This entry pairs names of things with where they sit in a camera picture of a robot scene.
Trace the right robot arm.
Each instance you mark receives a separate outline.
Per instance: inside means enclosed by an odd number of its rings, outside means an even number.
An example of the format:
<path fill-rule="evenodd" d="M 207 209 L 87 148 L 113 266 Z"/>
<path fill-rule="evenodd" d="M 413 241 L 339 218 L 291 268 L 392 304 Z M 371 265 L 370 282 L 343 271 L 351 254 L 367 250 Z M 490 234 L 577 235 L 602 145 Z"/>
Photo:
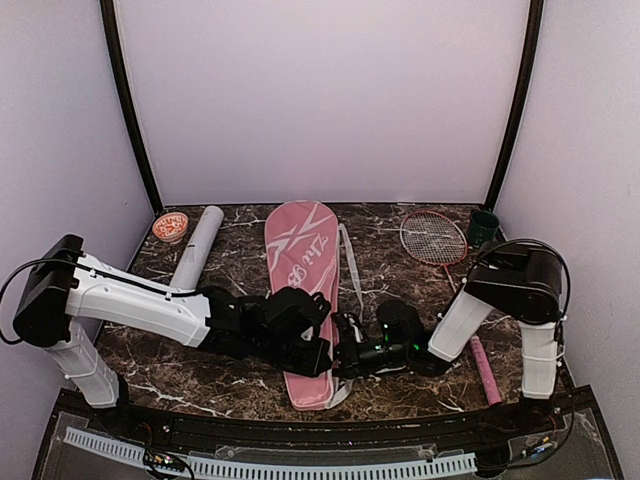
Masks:
<path fill-rule="evenodd" d="M 487 242 L 431 331 L 417 309 L 402 300 L 378 306 L 379 343 L 357 340 L 354 315 L 333 314 L 339 332 L 334 372 L 344 379 L 394 369 L 442 375 L 490 314 L 500 311 L 517 321 L 522 342 L 521 392 L 526 399 L 511 410 L 510 424 L 530 434 L 549 416 L 546 401 L 555 390 L 570 293 L 568 265 L 553 247 L 533 239 Z"/>

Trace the white shuttlecock tube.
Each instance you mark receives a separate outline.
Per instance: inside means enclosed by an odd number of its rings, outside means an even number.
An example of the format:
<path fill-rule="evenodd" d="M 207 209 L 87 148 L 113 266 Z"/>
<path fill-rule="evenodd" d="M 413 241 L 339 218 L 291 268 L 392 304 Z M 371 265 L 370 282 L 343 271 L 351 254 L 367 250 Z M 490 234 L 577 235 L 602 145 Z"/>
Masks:
<path fill-rule="evenodd" d="M 224 213 L 219 207 L 204 209 L 171 278 L 171 287 L 196 288 L 223 219 Z"/>

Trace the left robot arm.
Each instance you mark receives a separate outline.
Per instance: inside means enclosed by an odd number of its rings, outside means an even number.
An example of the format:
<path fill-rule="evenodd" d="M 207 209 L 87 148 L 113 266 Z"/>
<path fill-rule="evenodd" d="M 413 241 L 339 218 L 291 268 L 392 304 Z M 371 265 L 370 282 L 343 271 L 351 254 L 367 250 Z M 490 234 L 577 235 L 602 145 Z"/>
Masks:
<path fill-rule="evenodd" d="M 141 427 L 128 387 L 109 368 L 78 321 L 95 319 L 169 338 L 231 358 L 259 358 L 288 373 L 316 378 L 331 370 L 321 328 L 331 305 L 322 293 L 285 287 L 268 297 L 236 297 L 220 287 L 184 290 L 128 274 L 63 236 L 44 256 L 12 272 L 29 273 L 12 320 L 15 338 L 50 353 L 63 374 L 120 436 Z"/>

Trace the pink racket cover bag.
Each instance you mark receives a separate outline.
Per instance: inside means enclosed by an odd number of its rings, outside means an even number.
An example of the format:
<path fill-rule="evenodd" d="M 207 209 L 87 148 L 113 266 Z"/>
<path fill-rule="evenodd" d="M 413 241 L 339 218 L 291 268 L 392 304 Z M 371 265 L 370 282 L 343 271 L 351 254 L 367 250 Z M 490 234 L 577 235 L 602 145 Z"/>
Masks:
<path fill-rule="evenodd" d="M 345 255 L 354 292 L 363 295 L 353 246 L 344 224 L 317 201 L 287 202 L 267 218 L 264 229 L 271 288 L 300 288 L 322 293 L 332 310 L 338 309 L 340 249 Z M 343 402 L 353 382 L 326 371 L 316 378 L 284 374 L 291 405 L 298 411 L 328 410 Z"/>

